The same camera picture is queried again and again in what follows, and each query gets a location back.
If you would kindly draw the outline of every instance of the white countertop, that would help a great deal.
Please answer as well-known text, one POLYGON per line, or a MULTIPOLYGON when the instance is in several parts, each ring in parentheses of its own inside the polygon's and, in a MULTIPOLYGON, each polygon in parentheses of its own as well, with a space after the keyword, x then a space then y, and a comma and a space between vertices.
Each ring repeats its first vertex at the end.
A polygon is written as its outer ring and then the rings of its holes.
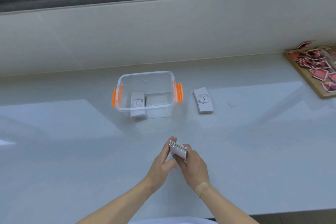
MULTIPOLYGON (((336 99, 281 54, 0 78, 0 223, 72 224, 142 179, 175 135, 248 214, 336 208, 336 99), (133 122, 111 107, 118 78, 169 70, 184 101, 133 122), (199 115, 205 86, 213 114, 199 115)), ((132 219, 212 217, 179 169, 132 219)))

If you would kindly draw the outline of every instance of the adhesive bandage on wrist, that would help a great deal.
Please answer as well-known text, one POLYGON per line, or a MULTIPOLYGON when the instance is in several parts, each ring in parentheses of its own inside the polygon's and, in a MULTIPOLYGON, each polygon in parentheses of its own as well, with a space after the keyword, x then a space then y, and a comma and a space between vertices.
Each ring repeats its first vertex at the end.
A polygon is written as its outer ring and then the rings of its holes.
POLYGON ((203 191, 207 190, 209 188, 209 185, 206 182, 202 182, 195 188, 195 192, 198 197, 201 197, 201 194, 203 191))

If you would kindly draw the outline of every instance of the orange handle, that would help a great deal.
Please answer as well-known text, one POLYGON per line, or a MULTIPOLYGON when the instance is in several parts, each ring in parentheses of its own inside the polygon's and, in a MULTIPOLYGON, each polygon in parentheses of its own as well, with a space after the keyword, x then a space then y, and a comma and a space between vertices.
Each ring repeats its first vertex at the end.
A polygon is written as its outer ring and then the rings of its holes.
POLYGON ((116 93, 117 93, 117 89, 114 88, 113 96, 112 96, 112 107, 116 107, 116 93))
POLYGON ((182 84, 176 84, 176 103, 181 103, 183 101, 183 88, 182 84))

